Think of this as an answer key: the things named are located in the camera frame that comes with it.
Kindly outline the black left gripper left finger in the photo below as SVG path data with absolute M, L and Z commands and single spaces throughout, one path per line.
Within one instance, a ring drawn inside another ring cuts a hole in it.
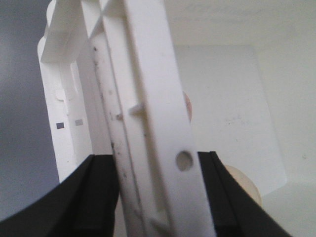
M 44 197 L 1 221 L 2 237 L 112 237 L 119 197 L 112 155 L 90 155 Z

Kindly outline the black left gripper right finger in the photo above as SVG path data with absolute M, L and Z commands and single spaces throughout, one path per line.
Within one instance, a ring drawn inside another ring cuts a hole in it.
M 289 237 L 232 177 L 216 152 L 198 152 L 218 237 Z

